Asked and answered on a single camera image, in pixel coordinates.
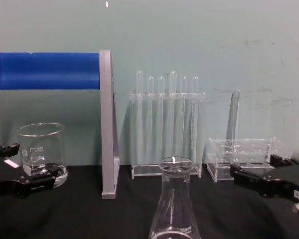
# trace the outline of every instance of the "empty test tube rack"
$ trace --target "empty test tube rack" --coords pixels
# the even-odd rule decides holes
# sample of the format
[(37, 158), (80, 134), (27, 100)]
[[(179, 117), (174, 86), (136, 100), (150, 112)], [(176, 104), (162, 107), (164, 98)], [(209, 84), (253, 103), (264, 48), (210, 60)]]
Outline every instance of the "empty test tube rack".
[(136, 90), (131, 92), (130, 136), (132, 178), (160, 175), (159, 162), (166, 157), (186, 157), (196, 163), (192, 174), (201, 177), (202, 155), (197, 154), (199, 112), (205, 93), (199, 78), (136, 74)]
[(263, 173), (270, 166), (270, 155), (288, 157), (285, 145), (277, 138), (212, 140), (207, 146), (207, 170), (214, 182), (233, 180), (230, 176), (230, 165), (236, 164), (244, 169)]

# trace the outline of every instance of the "black table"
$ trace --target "black table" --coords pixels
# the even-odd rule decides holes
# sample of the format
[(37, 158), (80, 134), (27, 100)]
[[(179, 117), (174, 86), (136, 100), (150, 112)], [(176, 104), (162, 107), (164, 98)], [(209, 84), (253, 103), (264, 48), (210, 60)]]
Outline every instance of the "black table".
[[(131, 179), (121, 166), (117, 198), (102, 200), (100, 166), (69, 167), (64, 185), (20, 200), (0, 198), (0, 239), (146, 239), (161, 177)], [(192, 176), (191, 198), (202, 239), (299, 239), (292, 202), (264, 199), (232, 181)]]

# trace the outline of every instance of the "blue roller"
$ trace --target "blue roller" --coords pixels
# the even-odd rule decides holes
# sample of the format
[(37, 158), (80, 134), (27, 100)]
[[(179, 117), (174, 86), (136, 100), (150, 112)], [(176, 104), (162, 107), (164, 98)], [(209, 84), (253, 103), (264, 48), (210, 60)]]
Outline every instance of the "blue roller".
[(99, 88), (98, 53), (0, 52), (0, 90)]

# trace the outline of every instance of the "flask neck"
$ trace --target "flask neck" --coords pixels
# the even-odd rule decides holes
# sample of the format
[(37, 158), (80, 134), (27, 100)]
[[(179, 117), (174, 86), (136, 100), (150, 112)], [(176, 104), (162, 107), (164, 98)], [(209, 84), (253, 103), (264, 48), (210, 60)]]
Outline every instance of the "flask neck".
[(189, 196), (189, 179), (190, 173), (170, 174), (164, 172), (162, 175), (162, 193), (174, 191)]

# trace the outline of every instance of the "teal wall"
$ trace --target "teal wall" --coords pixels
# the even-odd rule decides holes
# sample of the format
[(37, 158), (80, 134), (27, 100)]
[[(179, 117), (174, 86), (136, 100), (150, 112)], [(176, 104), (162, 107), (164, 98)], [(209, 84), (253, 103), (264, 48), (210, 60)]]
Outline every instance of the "teal wall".
[[(111, 49), (123, 164), (137, 70), (199, 76), (212, 99), (205, 137), (224, 137), (230, 91), (268, 93), (254, 115), (270, 117), (266, 134), (299, 146), (299, 0), (0, 0), (0, 49)], [(1, 92), (0, 142), (15, 142), (23, 124), (57, 121), (68, 163), (99, 163), (99, 102), (98, 91)], [(257, 135), (257, 122), (241, 128)]]

